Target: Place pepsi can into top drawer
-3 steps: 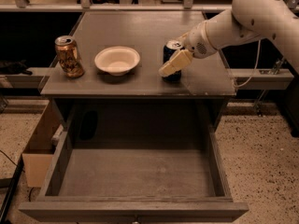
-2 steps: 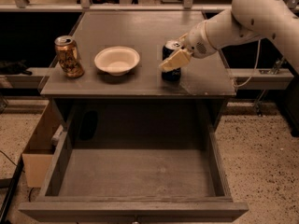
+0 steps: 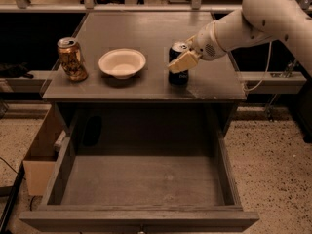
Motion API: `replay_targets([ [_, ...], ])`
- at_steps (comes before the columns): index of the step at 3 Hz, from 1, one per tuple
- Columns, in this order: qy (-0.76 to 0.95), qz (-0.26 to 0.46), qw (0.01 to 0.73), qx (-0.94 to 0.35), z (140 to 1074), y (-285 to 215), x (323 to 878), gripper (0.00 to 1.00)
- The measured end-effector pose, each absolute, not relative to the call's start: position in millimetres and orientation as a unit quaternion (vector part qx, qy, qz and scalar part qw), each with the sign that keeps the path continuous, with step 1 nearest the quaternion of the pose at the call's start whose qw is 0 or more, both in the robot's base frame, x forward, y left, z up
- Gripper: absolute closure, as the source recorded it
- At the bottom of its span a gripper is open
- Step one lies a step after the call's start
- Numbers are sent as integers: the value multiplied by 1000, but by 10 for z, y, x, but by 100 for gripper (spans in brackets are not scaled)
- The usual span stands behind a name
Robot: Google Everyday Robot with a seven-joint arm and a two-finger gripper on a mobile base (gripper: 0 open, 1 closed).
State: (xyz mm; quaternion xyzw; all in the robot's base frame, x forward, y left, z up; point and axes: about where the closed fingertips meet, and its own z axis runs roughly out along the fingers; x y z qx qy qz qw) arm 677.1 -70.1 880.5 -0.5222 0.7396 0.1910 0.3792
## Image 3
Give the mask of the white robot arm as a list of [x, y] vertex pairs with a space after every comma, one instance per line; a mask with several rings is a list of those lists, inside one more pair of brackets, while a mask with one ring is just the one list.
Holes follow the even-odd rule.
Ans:
[[172, 73], [189, 70], [242, 47], [278, 40], [312, 75], [312, 19], [295, 0], [243, 0], [242, 7], [214, 20], [186, 40], [188, 50], [169, 64]]

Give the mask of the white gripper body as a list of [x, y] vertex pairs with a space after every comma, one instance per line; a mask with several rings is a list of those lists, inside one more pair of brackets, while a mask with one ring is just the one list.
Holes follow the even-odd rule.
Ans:
[[221, 58], [226, 54], [216, 39], [215, 21], [199, 30], [194, 36], [192, 48], [201, 56], [201, 59], [207, 61]]

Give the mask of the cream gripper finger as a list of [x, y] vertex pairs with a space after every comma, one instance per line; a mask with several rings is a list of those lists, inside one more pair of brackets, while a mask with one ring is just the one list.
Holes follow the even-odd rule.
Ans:
[[185, 43], [186, 43], [186, 45], [188, 46], [189, 49], [193, 49], [195, 47], [194, 39], [195, 39], [195, 36], [191, 36], [190, 38], [185, 40]]
[[200, 57], [201, 54], [194, 50], [183, 52], [168, 64], [168, 69], [172, 73], [187, 71], [198, 65]]

